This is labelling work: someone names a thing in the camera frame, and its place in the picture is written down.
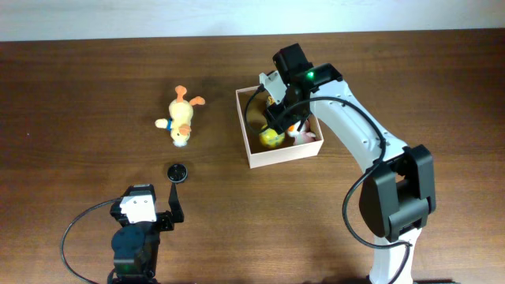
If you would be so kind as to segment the pink white duck figure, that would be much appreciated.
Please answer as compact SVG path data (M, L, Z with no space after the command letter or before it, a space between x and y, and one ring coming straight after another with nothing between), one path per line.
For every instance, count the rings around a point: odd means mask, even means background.
M316 140L316 134L310 131L310 124L308 121L297 122L296 124L290 126L286 134L294 138L294 146L312 143Z

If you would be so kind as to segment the yellow round toy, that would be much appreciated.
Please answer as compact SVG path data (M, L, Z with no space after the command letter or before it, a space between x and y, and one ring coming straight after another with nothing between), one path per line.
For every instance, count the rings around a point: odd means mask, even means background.
M274 129L267 128L259 134L260 144L268 149L278 148L286 137L285 133L278 134Z

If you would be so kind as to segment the pink cardboard box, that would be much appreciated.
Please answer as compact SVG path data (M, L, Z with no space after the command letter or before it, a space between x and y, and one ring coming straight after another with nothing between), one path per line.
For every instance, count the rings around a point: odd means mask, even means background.
M320 129L320 124L313 115L309 117L309 129L316 135L313 142L294 145L294 139L287 136L283 143L275 149L268 149L260 143L259 137L248 130L243 118L245 104L255 90L256 86L235 91L238 120L241 126L249 167L252 169L318 155L323 145L324 138Z

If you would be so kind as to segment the yellow plush duck toy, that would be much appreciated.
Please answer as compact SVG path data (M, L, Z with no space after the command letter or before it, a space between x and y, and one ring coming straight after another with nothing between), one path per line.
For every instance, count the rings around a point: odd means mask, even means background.
M170 132L170 137L176 147L184 147L187 145L192 128L193 107L203 106L205 99L201 96L196 96L190 100L185 99L187 93L186 87L178 85L175 89L177 97L169 105L169 119L160 118L155 121L155 126L158 129L165 129Z

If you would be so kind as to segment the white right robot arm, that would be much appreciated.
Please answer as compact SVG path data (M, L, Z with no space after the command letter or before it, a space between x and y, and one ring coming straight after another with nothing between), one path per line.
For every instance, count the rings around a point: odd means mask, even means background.
M321 120L355 158L363 174L342 204L347 208L356 190L359 209L374 235L364 240L373 249L370 283L411 283L413 251L428 217L436 209L433 157L422 144L410 147L384 128L357 100L343 75L330 63L315 66L297 43L272 58L276 70L260 83L274 102L264 111L267 126L277 133L310 115Z

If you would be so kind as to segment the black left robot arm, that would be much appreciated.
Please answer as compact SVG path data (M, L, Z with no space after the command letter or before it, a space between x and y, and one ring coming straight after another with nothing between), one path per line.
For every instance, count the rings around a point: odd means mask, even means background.
M170 187L164 212L155 210L155 189L152 184L131 185L113 202L110 215L122 226L111 240L114 269L108 283L156 283L155 272L160 234L174 230L185 216L178 199L177 187Z

